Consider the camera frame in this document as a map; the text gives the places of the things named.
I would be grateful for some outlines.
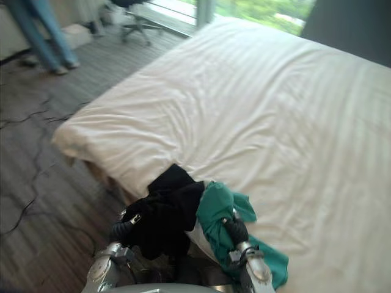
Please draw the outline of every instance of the wall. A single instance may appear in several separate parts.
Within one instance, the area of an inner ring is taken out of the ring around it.
[[[105,2],[105,0],[49,1],[61,27],[68,26],[72,23],[85,23],[90,21],[90,13],[86,6],[87,1],[95,11]],[[7,8],[4,5],[0,5],[0,60],[28,47],[29,45],[7,11]]]
[[[301,37],[391,67],[391,1],[317,0]]]

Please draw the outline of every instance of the mattress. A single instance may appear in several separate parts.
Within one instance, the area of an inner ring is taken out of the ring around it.
[[[53,142],[138,197],[171,164],[248,194],[279,292],[391,291],[391,70],[224,19],[81,109]],[[197,224],[191,239],[213,253]]]

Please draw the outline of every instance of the chair base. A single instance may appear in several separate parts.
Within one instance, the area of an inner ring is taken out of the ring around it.
[[[159,30],[159,33],[163,32],[163,27],[152,25],[152,24],[147,24],[144,23],[145,21],[143,18],[133,14],[133,13],[127,13],[129,15],[132,15],[134,18],[134,24],[123,24],[121,26],[121,41],[123,43],[127,42],[127,36],[133,32],[140,32],[142,36],[144,37],[145,41],[147,42],[147,45],[151,45],[151,41],[149,40],[147,34],[145,33],[145,30],[147,29],[155,29]]]

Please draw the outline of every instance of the person's leg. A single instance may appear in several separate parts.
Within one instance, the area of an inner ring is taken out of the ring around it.
[[[35,10],[37,17],[50,33],[66,65],[71,68],[75,65],[78,65],[78,58],[69,47],[64,37],[64,33],[61,31],[61,28],[57,23],[57,20],[55,19],[54,12],[48,0],[25,1],[27,1],[32,6],[32,8]]]
[[[5,4],[43,66],[52,71],[62,68],[53,51],[35,26],[24,0],[5,0]]]

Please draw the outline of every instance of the office chair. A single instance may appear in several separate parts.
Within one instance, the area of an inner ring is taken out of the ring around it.
[[[123,24],[121,25],[121,40],[122,42],[126,42],[126,37],[131,34],[132,32],[138,31],[142,34],[142,36],[145,38],[145,41],[147,41],[147,45],[151,45],[151,41],[149,40],[147,34],[144,30],[146,29],[157,29],[162,32],[162,27],[147,24],[144,22],[148,22],[144,18],[142,18],[139,15],[136,15],[135,13],[131,12],[130,8],[132,5],[135,4],[142,4],[143,2],[147,2],[148,0],[111,0],[111,2],[119,7],[123,7],[126,9],[125,13],[127,15],[131,15],[134,18],[134,24]]]

